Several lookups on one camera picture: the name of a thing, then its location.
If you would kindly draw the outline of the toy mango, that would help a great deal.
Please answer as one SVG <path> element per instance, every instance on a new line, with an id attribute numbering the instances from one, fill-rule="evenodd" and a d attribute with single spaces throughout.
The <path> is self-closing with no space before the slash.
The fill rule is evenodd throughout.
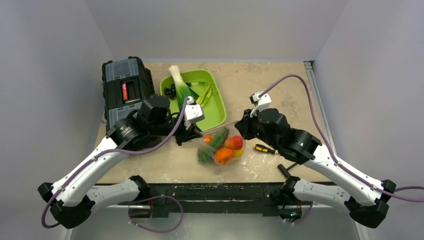
<path id="1" fill-rule="evenodd" d="M 204 135 L 202 139 L 205 144 L 209 145 L 214 140 L 214 135 L 207 134 L 207 135 Z"/>

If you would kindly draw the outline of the green toy chili pepper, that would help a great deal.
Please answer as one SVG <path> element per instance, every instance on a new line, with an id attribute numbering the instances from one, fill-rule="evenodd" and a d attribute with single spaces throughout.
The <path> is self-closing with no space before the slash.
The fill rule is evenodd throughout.
<path id="1" fill-rule="evenodd" d="M 199 145 L 197 149 L 197 160 L 200 163 L 212 161 L 214 159 L 215 152 L 224 146 L 224 142 L 227 140 L 229 133 L 230 129 L 228 127 L 223 127 L 207 135 L 207 137 L 211 137 L 211 139 L 209 141 L 204 139 Z"/>

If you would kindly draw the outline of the red toy tomato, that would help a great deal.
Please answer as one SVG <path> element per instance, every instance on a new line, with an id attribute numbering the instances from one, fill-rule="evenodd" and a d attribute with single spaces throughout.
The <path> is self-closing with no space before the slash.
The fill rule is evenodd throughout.
<path id="1" fill-rule="evenodd" d="M 241 150 L 244 147 L 244 139 L 240 135 L 228 138 L 224 146 L 232 150 Z"/>

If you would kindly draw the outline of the yellow toy pear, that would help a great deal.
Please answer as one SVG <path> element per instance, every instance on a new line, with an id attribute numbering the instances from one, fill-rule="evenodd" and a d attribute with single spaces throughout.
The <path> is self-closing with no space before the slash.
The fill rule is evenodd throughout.
<path id="1" fill-rule="evenodd" d="M 244 154 L 244 149 L 238 149 L 238 150 L 234 149 L 233 150 L 233 157 L 235 159 L 241 158 L 243 156 L 243 154 Z"/>

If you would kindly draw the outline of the clear zip top bag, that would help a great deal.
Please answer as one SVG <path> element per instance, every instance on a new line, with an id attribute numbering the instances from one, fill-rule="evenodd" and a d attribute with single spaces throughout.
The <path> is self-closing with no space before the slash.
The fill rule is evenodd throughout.
<path id="1" fill-rule="evenodd" d="M 224 125 L 220 125 L 220 126 L 218 126 L 218 127 L 215 127 L 215 128 L 213 128 L 213 129 L 210 129 L 210 130 L 207 130 L 207 131 L 204 131 L 203 133 L 202 133 L 202 137 L 200 137 L 200 138 L 197 138 L 196 139 L 196 143 L 197 143 L 197 149 L 199 148 L 199 146 L 200 146 L 200 144 L 203 142 L 203 136 L 205 136 L 205 135 L 210 135 L 210 134 L 212 134 L 212 133 L 214 133 L 215 131 L 217 131 L 217 130 L 219 130 L 220 128 L 224 128 L 224 127 L 227 127 L 227 128 L 229 128 L 229 136 L 228 136 L 228 138 L 231 138 L 231 137 L 234 137 L 234 136 L 241 136 L 241 134 L 239 133 L 239 131 L 235 128 L 235 123 L 234 122 L 231 122 L 231 123 L 227 123 L 227 124 L 224 124 Z M 245 153 L 245 146 L 246 146 L 246 143 L 245 143 L 245 140 L 243 140 L 244 141 L 244 145 L 243 145 L 243 148 L 242 149 L 244 149 L 244 153 Z M 234 163 L 234 162 L 236 162 L 236 161 L 238 161 L 240 158 L 232 158 L 226 165 L 218 165 L 218 164 L 216 164 L 215 163 L 215 156 L 214 156 L 214 159 L 213 160 L 209 160 L 209 161 L 207 161 L 206 163 L 201 163 L 201 162 L 199 162 L 199 163 L 201 163 L 201 164 L 213 164 L 213 165 L 215 165 L 215 166 L 228 166 L 228 165 L 230 165 L 230 164 L 232 164 L 232 163 Z"/>

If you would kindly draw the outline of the orange toy tangerine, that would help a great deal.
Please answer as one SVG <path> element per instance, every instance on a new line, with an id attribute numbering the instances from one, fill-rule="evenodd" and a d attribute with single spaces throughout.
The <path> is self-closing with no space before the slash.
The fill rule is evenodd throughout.
<path id="1" fill-rule="evenodd" d="M 214 153 L 214 161 L 217 165 L 226 165 L 234 157 L 234 151 L 228 147 L 221 147 Z"/>

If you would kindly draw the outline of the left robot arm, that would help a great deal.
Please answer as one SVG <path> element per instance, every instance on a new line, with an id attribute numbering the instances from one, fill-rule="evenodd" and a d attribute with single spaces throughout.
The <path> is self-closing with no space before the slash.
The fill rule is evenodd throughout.
<path id="1" fill-rule="evenodd" d="M 197 122 L 204 119 L 202 107 L 188 96 L 177 117 L 170 113 L 167 97 L 153 94 L 110 127 L 99 145 L 77 167 L 56 182 L 44 182 L 38 192 L 46 201 L 41 224 L 49 229 L 50 213 L 57 226 L 72 229 L 103 208 L 122 204 L 147 203 L 155 197 L 139 175 L 106 186 L 98 181 L 115 165 L 131 155 L 145 155 L 161 148 L 172 137 L 178 145 L 201 137 Z"/>

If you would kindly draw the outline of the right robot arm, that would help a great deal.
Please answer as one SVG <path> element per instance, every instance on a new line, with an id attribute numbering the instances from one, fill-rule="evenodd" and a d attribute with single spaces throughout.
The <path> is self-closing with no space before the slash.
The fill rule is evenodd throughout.
<path id="1" fill-rule="evenodd" d="M 287 118 L 275 108 L 251 114 L 246 109 L 235 123 L 244 140 L 259 139 L 286 160 L 310 168 L 333 185 L 322 185 L 290 176 L 280 189 L 282 200 L 316 202 L 349 211 L 349 216 L 368 228 L 377 228 L 386 218 L 390 194 L 396 184 L 389 179 L 378 180 L 338 158 L 332 150 L 309 132 L 292 128 Z"/>

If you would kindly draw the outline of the yellow black screwdriver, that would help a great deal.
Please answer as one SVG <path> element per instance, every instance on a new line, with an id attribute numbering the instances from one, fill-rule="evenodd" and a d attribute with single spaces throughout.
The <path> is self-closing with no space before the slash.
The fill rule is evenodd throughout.
<path id="1" fill-rule="evenodd" d="M 275 155 L 275 154 L 278 153 L 275 149 L 267 147 L 267 146 L 262 145 L 262 144 L 255 144 L 254 149 L 258 152 L 267 153 L 267 154 Z"/>

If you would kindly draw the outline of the black toy grapes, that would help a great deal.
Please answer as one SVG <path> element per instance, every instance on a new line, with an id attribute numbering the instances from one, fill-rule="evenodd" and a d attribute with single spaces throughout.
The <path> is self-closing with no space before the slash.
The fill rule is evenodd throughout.
<path id="1" fill-rule="evenodd" d="M 165 87 L 163 91 L 168 98 L 175 100 L 183 100 L 187 96 L 194 97 L 196 95 L 191 89 L 191 84 L 185 82 L 178 84 L 172 83 L 170 86 Z"/>

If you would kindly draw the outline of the toy leek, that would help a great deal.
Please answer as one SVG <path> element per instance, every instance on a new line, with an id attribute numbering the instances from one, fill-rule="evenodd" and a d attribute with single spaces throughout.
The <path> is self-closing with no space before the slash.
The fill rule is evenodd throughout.
<path id="1" fill-rule="evenodd" d="M 168 68 L 168 71 L 173 79 L 175 89 L 176 89 L 176 100 L 178 109 L 181 110 L 183 107 L 183 103 L 185 101 L 185 98 L 187 97 L 193 97 L 195 101 L 199 98 L 199 95 L 192 90 L 186 82 L 184 82 L 181 73 L 180 68 L 178 65 L 171 65 Z"/>

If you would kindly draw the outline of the toy celery stalk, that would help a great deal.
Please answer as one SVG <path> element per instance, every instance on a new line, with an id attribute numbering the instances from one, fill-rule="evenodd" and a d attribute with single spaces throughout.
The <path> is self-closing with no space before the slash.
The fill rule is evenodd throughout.
<path id="1" fill-rule="evenodd" d="M 199 95 L 196 103 L 199 104 L 201 108 L 204 108 L 205 105 L 209 102 L 212 92 L 212 85 L 209 84 L 206 89 Z"/>

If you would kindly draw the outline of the black toolbox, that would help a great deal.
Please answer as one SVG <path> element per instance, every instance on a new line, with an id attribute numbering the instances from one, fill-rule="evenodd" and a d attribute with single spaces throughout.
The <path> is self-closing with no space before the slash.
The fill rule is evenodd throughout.
<path id="1" fill-rule="evenodd" d="M 151 71 L 137 56 L 103 63 L 101 79 L 107 131 L 155 94 Z"/>

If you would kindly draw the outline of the aluminium frame rail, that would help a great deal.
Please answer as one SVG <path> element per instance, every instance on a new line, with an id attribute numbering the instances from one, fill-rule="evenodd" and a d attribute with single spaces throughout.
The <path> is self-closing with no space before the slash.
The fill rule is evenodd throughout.
<path id="1" fill-rule="evenodd" d="M 264 90 L 285 75 L 288 79 L 274 87 L 269 95 L 273 108 L 286 115 L 289 124 L 314 136 L 332 135 L 310 62 L 179 62 L 183 72 L 207 70 L 216 81 L 226 109 L 225 123 L 241 119 L 251 107 L 249 96 Z M 132 155 L 114 166 L 100 179 L 102 184 L 120 183 L 140 175 L 153 184 L 186 183 L 280 183 L 284 180 L 277 166 L 289 166 L 281 156 L 253 150 L 255 139 L 246 142 L 241 159 L 227 166 L 199 163 L 195 142 L 176 144 L 169 140 L 159 150 Z M 289 226 L 279 217 L 261 214 L 185 213 L 181 225 L 164 239 L 228 240 L 367 240 L 366 227 L 354 223 L 339 209 L 316 204 L 306 220 Z"/>

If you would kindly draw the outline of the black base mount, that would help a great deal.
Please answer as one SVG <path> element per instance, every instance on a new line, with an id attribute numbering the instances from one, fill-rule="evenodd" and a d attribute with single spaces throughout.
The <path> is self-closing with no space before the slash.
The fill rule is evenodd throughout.
<path id="1" fill-rule="evenodd" d="M 300 201 L 283 193 L 281 182 L 251 183 L 152 183 L 149 193 L 141 199 L 155 197 L 143 203 L 131 203 L 128 213 L 134 219 L 167 218 L 170 213 L 199 214 L 261 214 L 264 217 L 289 219 L 300 216 L 301 207 L 310 201 Z"/>

